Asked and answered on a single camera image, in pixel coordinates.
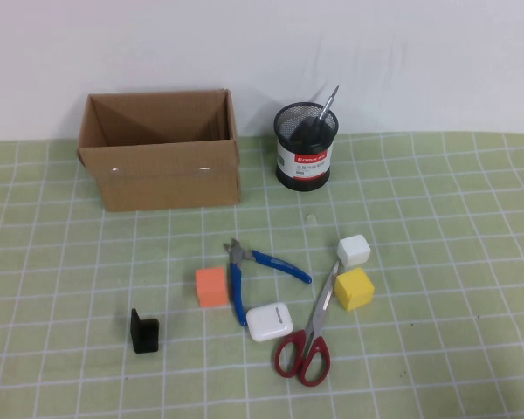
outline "orange cube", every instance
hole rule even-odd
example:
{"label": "orange cube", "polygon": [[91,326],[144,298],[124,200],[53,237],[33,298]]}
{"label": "orange cube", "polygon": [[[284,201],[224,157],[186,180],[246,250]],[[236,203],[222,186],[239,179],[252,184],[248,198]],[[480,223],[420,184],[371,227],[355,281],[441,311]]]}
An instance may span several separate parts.
{"label": "orange cube", "polygon": [[201,307],[217,307],[229,304],[225,268],[206,268],[196,271],[196,292]]}

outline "cardboard box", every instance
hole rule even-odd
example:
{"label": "cardboard box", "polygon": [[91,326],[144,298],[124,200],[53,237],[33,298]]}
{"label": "cardboard box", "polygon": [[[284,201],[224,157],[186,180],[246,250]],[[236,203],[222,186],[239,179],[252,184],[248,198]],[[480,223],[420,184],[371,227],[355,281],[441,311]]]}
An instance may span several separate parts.
{"label": "cardboard box", "polygon": [[78,154],[108,211],[240,200],[237,132],[228,90],[91,94]]}

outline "black mesh pen holder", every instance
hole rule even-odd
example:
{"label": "black mesh pen holder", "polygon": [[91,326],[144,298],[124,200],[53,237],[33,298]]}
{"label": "black mesh pen holder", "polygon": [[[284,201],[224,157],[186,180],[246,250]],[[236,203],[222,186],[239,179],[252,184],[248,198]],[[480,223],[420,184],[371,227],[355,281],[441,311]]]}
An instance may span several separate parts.
{"label": "black mesh pen holder", "polygon": [[338,132],[334,113],[329,112],[318,124],[323,133],[318,141],[304,141],[298,131],[311,127],[322,108],[312,102],[293,103],[281,109],[274,119],[273,129],[279,142],[276,176],[289,189],[315,190],[330,177],[332,143]]}

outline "yellow cube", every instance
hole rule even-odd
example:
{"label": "yellow cube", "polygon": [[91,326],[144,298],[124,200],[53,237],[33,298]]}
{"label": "yellow cube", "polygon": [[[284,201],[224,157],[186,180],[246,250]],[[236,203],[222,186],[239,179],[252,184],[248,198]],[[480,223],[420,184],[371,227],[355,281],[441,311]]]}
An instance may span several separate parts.
{"label": "yellow cube", "polygon": [[373,299],[375,286],[362,268],[338,275],[334,285],[335,295],[347,311],[363,306]]}

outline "black corner bracket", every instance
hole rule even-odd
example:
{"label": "black corner bracket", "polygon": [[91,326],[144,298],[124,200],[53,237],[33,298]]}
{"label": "black corner bracket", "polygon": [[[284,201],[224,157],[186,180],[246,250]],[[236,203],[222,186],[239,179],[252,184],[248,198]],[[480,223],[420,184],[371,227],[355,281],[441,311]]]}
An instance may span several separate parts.
{"label": "black corner bracket", "polygon": [[137,354],[147,354],[159,350],[158,319],[140,320],[138,312],[133,308],[132,318],[130,319],[130,334],[132,335],[134,352]]}

